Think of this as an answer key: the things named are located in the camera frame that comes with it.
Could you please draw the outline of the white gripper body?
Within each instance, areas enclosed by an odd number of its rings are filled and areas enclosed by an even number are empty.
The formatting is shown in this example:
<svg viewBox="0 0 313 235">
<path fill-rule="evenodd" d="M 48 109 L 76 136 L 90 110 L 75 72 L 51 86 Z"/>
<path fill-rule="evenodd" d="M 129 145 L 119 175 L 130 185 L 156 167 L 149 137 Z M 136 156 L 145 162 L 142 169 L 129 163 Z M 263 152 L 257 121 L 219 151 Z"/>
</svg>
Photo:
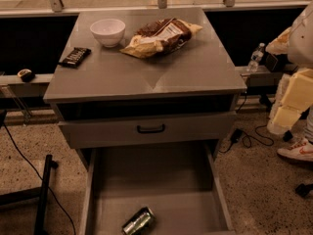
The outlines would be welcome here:
<svg viewBox="0 0 313 235">
<path fill-rule="evenodd" d="M 274 55 L 287 54 L 289 48 L 291 28 L 285 29 L 279 36 L 271 41 L 265 48 L 265 51 Z"/>
</svg>

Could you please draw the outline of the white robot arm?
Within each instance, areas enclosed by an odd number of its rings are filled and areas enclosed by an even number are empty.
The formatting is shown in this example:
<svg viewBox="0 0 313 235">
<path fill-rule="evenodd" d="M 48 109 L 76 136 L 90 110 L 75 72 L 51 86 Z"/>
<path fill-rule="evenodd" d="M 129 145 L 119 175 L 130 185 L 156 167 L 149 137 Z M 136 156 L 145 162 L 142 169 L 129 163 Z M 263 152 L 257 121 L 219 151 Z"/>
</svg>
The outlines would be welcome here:
<svg viewBox="0 0 313 235">
<path fill-rule="evenodd" d="M 313 2 L 291 27 L 267 45 L 266 51 L 286 54 L 288 60 L 298 66 L 293 75 L 282 76 L 267 124 L 271 133 L 283 135 L 313 105 Z"/>
</svg>

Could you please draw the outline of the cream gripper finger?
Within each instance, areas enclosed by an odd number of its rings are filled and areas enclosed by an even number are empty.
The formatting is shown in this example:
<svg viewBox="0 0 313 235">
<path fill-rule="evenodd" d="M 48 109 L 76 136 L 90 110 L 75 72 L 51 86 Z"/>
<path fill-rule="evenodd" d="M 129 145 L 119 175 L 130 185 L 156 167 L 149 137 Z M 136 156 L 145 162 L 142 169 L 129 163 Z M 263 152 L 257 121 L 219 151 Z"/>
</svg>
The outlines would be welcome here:
<svg viewBox="0 0 313 235">
<path fill-rule="evenodd" d="M 313 104 L 313 70 L 302 69 L 293 75 L 284 74 L 280 107 L 302 113 Z"/>
<path fill-rule="evenodd" d="M 294 78 L 284 74 L 278 84 L 275 102 L 271 108 L 267 129 L 275 135 L 283 135 L 291 130 L 300 117 L 293 92 Z"/>
</svg>

